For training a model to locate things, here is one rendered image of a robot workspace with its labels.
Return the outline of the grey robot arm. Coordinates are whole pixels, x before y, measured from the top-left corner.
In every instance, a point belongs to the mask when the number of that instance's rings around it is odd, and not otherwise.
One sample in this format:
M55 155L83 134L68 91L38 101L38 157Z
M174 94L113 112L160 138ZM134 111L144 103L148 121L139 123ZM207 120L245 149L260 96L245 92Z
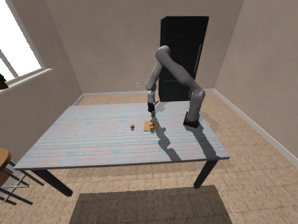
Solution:
M146 83L148 98L155 98L156 81L159 78L163 66L165 66L174 78L182 85L189 87L193 94L190 98L189 112L187 119L191 122L198 120L200 108L205 97L205 91L192 79L189 73L180 65L175 63L170 55L170 48L166 45L158 48L155 52L157 63Z

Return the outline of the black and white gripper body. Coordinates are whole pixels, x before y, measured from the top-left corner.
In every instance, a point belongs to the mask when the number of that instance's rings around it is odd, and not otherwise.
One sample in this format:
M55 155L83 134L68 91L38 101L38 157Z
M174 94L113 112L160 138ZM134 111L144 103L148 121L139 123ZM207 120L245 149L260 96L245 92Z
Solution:
M148 111L152 112L155 109L155 105L159 102L159 100L155 100L155 98L148 98Z

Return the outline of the tan flat mat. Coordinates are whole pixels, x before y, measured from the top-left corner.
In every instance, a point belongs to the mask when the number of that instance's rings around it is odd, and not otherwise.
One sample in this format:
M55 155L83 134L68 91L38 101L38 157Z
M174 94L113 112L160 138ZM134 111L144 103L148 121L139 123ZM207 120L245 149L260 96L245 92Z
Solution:
M150 130L150 123L153 122L154 130ZM158 131L158 122L157 121L145 121L144 131Z

